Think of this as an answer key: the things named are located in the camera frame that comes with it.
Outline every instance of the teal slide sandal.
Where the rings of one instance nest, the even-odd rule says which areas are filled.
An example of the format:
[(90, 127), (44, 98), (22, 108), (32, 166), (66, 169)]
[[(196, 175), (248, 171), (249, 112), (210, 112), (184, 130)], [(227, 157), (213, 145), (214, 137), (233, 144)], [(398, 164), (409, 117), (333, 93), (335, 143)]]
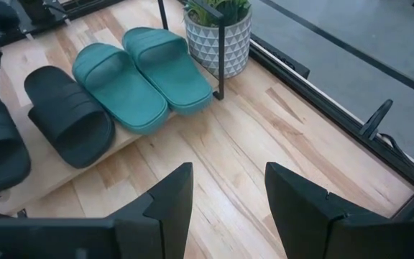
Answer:
[(125, 51), (103, 43), (82, 49), (73, 75), (130, 131), (148, 135), (169, 116), (164, 97), (139, 73)]
[(122, 45), (173, 111), (191, 115), (212, 102), (212, 87), (194, 65), (182, 37), (166, 29), (138, 27), (126, 32)]

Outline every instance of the light wood surface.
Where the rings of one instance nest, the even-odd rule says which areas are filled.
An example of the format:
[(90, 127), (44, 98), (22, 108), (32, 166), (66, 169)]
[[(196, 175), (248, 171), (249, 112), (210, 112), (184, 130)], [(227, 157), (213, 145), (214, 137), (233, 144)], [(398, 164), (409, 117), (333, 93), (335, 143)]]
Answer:
[[(122, 27), (110, 10), (106, 9), (98, 14), (87, 16), (85, 19), (73, 21), (70, 26), (56, 32), (40, 35), (33, 41), (22, 40), (3, 48), (2, 78), (4, 80), (2, 81), (5, 85), (11, 82), (17, 94), (18, 103), (10, 103), (9, 108), (14, 123), (27, 146), (32, 161), (32, 170), (21, 184), (11, 188), (9, 197), (1, 201), (1, 213), (18, 212), (27, 203), (42, 198), (141, 137), (126, 130), (119, 123), (115, 123), (116, 136), (109, 150), (94, 165), (75, 169), (63, 161), (27, 116), (32, 104), (24, 91), (23, 83), (29, 73), (42, 65), (56, 65), (70, 74), (72, 62), (82, 48), (92, 42), (105, 42), (122, 48), (119, 42), (125, 31), (126, 28)], [(183, 30), (178, 30), (178, 32), (184, 36)], [(216, 90), (218, 81), (201, 65), (196, 62), (195, 64)], [(14, 96), (5, 97), (3, 95), (4, 101), (7, 99), (14, 101)]]
[[(165, 6), (170, 29), (183, 35), (182, 6), (176, 0), (165, 0)], [(157, 1), (124, 1), (34, 42), (5, 47), (3, 100), (11, 110), (28, 105), (23, 80), (29, 72), (49, 63), (70, 71), (84, 45), (116, 43), (136, 26), (161, 27)], [(158, 133), (110, 155), (27, 211), (29, 217), (104, 217), (181, 163), (193, 162), (185, 257), (284, 258), (266, 197), (268, 161), (386, 217), (414, 193), (392, 169), (250, 60), (226, 82), (223, 101), (193, 117), (173, 117)]]

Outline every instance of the gray floor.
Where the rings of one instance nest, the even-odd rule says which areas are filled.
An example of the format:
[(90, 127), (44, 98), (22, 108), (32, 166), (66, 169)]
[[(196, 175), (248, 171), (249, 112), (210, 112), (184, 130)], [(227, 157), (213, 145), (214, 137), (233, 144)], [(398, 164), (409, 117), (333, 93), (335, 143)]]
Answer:
[[(379, 130), (414, 157), (414, 90), (260, 0), (250, 1), (253, 33), (308, 67), (309, 81), (356, 116), (366, 121), (392, 99)], [(273, 1), (414, 79), (413, 1)]]

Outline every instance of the white geometric pot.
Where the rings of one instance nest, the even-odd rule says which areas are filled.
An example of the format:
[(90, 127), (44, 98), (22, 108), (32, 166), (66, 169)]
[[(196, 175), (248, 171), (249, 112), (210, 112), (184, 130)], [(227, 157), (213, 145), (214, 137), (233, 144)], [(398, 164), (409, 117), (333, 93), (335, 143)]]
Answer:
[[(185, 13), (186, 37), (190, 54), (210, 73), (219, 75), (219, 29), (193, 22)], [(224, 76), (230, 78), (244, 70), (249, 59), (252, 8), (242, 21), (225, 27)]]

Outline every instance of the wooden plank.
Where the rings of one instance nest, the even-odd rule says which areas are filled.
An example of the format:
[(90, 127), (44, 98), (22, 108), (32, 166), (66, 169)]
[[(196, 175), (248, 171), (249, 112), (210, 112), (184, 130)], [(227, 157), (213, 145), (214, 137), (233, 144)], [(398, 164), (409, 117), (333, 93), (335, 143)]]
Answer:
[[(205, 69), (202, 68), (202, 71), (213, 88), (217, 89), (218, 81)], [(23, 209), (26, 204), (42, 198), (141, 137), (141, 135), (125, 129), (118, 122), (114, 122), (116, 135), (108, 151), (93, 165), (87, 168), (75, 169), (58, 155), (57, 151), (28, 118), (28, 111), (31, 108), (31, 104), (26, 105), (12, 112), (11, 115), (27, 146), (32, 161), (32, 170), (23, 182), (10, 189), (10, 197), (0, 203), (1, 213), (13, 214)], [(169, 119), (173, 116), (175, 116), (175, 113), (171, 112)]]

